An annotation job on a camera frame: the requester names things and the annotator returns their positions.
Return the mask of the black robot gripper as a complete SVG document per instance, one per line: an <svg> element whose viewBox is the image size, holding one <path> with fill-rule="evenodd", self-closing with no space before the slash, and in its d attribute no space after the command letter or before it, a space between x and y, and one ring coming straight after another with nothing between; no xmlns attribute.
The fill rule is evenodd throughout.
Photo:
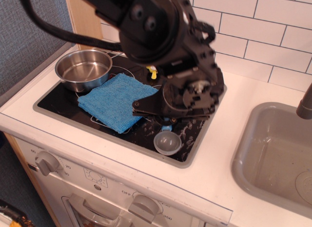
<svg viewBox="0 0 312 227"><path fill-rule="evenodd" d="M205 120L215 112L225 88L218 66L207 66L207 70L194 66L181 72L172 67L156 69L162 86L155 94L133 102L134 116Z"/></svg>

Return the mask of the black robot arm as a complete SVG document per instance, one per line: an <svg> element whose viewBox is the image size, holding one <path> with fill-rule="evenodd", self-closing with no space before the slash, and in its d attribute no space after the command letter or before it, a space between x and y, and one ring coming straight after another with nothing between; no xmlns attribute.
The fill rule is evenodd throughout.
<svg viewBox="0 0 312 227"><path fill-rule="evenodd" d="M153 65L160 90L133 103L133 114L207 119L224 90L210 42L215 30L197 20L189 0L84 0L119 31L128 59Z"/></svg>

